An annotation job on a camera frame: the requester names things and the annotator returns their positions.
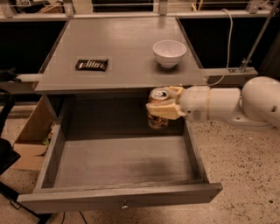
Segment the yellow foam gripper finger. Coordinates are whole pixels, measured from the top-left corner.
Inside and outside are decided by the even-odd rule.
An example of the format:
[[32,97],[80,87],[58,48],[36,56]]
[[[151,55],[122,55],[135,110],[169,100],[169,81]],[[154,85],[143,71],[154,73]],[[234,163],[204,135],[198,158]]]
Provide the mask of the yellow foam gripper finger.
[[164,91],[167,93],[166,102],[178,102],[185,89],[183,87],[170,86],[165,87]]
[[160,103],[147,103],[146,108],[151,115],[169,120],[176,120],[181,116],[186,115],[182,108],[175,102],[166,105]]

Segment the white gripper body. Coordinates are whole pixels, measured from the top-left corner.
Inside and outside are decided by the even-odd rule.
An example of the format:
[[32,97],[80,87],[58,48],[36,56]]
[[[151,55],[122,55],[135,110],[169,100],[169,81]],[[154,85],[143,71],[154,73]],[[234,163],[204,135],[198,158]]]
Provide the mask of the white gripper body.
[[192,122],[205,122],[207,120],[207,101],[210,87],[194,86],[185,89],[178,99],[185,119]]

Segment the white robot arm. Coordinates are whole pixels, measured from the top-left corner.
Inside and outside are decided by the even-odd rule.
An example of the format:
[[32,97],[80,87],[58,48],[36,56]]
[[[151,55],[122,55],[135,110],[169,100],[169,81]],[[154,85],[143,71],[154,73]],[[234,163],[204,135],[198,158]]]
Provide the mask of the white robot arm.
[[280,128],[280,81],[260,76],[243,88],[193,86],[158,87],[146,104],[148,114],[160,120],[180,117],[192,122],[218,120],[245,130]]

